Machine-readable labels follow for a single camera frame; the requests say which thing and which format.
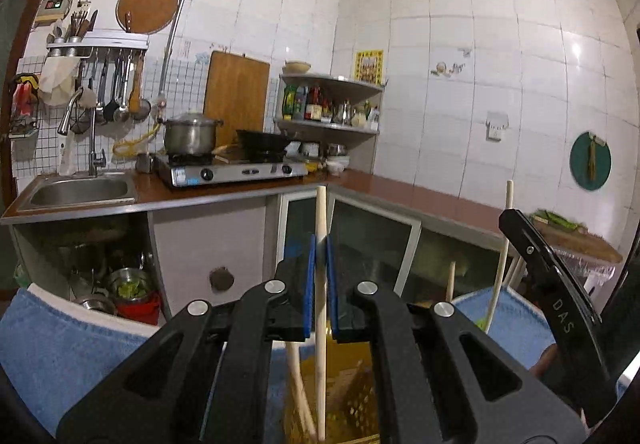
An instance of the gas stove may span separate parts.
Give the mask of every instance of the gas stove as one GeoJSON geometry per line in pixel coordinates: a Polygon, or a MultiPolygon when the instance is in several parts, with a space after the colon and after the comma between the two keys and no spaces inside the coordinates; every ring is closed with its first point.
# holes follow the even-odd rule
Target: gas stove
{"type": "Polygon", "coordinates": [[[305,163],[290,161],[282,154],[264,154],[247,159],[241,152],[223,155],[175,157],[160,155],[156,159],[158,175],[171,187],[245,182],[249,180],[303,177],[305,163]]]}

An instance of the digital display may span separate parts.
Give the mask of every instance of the digital display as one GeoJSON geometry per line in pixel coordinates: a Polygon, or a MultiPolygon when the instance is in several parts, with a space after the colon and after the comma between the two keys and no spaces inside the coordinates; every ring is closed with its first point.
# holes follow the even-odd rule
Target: digital display
{"type": "Polygon", "coordinates": [[[44,5],[46,10],[56,10],[62,7],[62,0],[49,0],[44,5]]]}

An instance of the pot lid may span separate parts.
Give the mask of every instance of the pot lid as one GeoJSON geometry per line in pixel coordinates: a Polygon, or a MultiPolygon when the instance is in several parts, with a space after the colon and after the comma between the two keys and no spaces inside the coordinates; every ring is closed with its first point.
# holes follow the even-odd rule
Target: pot lid
{"type": "Polygon", "coordinates": [[[219,119],[211,119],[199,112],[185,112],[177,117],[168,119],[166,122],[173,123],[174,125],[197,125],[202,127],[209,127],[221,123],[219,119]]]}

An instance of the red bucket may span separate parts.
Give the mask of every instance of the red bucket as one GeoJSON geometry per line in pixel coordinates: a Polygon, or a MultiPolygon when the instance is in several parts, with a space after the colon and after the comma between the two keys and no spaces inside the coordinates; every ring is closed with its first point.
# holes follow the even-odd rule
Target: red bucket
{"type": "Polygon", "coordinates": [[[119,302],[116,303],[116,309],[123,318],[148,323],[149,325],[158,325],[160,296],[158,293],[152,293],[149,300],[144,303],[119,302]]]}

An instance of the stove knob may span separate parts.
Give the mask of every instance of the stove knob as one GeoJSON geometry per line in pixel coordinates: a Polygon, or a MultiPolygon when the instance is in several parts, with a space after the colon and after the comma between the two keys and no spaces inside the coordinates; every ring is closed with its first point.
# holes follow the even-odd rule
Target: stove knob
{"type": "Polygon", "coordinates": [[[209,168],[204,168],[204,169],[200,172],[200,176],[201,176],[204,180],[211,180],[211,179],[213,179],[213,172],[212,172],[209,168]]]}

